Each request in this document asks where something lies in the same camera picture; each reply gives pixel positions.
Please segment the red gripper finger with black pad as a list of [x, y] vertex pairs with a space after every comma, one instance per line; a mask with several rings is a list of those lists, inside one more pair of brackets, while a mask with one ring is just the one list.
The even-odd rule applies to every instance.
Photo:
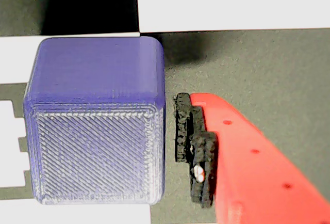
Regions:
[[175, 160], [218, 223], [329, 223], [329, 203], [263, 133], [211, 93], [175, 100]]

